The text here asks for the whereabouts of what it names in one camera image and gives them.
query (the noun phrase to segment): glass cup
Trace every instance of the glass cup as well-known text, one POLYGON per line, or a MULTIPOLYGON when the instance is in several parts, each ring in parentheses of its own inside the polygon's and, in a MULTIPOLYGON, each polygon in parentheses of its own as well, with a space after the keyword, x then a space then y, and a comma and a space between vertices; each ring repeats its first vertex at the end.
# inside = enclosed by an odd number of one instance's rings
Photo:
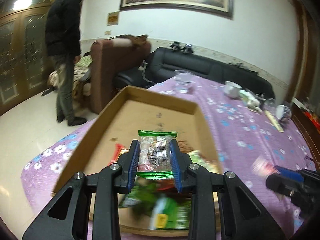
POLYGON ((273 116, 276 114, 276 100, 270 98, 266 101, 264 110, 269 111, 273 116))
POLYGON ((175 70, 176 91, 179 93, 188 93, 192 83, 193 73, 185 70, 175 70))

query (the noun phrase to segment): bed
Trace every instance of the bed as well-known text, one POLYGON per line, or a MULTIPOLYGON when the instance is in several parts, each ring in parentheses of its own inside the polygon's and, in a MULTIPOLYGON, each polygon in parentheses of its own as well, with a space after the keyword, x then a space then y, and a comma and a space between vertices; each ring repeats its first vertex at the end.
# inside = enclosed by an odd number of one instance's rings
MULTIPOLYGON (((240 100, 226 97, 224 85, 201 77, 193 77, 190 93, 176 93, 174 87, 175 80, 171 78, 149 90, 198 103, 210 126, 223 171, 237 174, 289 238, 303 222, 299 218, 300 210, 288 198, 280 202, 272 191, 267 190, 265 179, 252 173, 252 164, 262 156, 274 165, 292 170, 315 170, 314 163, 306 159, 312 155, 295 124, 290 120, 284 133, 280 133, 265 115, 251 112, 240 100)), ((59 173, 94 122, 86 123, 25 165, 21 181, 34 213, 38 214, 50 201, 59 173)), ((91 224, 88 234, 90 239, 91 224)), ((122 234, 122 239, 151 238, 122 234)))

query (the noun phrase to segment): white floor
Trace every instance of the white floor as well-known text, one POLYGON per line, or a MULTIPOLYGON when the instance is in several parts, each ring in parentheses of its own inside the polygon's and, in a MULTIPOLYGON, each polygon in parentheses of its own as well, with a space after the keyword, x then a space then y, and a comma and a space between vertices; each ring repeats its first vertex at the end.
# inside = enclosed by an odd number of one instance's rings
MULTIPOLYGON (((0 116, 0 216, 18 239, 35 218, 21 185, 24 165, 78 128, 56 122, 56 96, 35 95, 0 116)), ((76 114, 97 116, 87 109, 76 114)))

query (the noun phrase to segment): small sign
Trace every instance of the small sign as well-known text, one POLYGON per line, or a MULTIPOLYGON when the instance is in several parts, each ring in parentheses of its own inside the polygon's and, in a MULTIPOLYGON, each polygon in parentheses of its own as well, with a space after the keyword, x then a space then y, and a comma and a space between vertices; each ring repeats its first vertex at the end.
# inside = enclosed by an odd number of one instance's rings
POLYGON ((119 24, 119 11, 108 14, 108 25, 119 24))

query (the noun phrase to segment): man's hand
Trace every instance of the man's hand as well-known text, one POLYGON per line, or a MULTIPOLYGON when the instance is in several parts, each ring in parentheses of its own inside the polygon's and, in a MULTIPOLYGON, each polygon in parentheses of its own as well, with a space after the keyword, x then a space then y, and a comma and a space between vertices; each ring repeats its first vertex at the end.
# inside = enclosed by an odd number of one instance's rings
POLYGON ((80 59, 81 59, 81 55, 75 56, 75 59, 73 60, 73 63, 77 64, 80 61, 80 59))

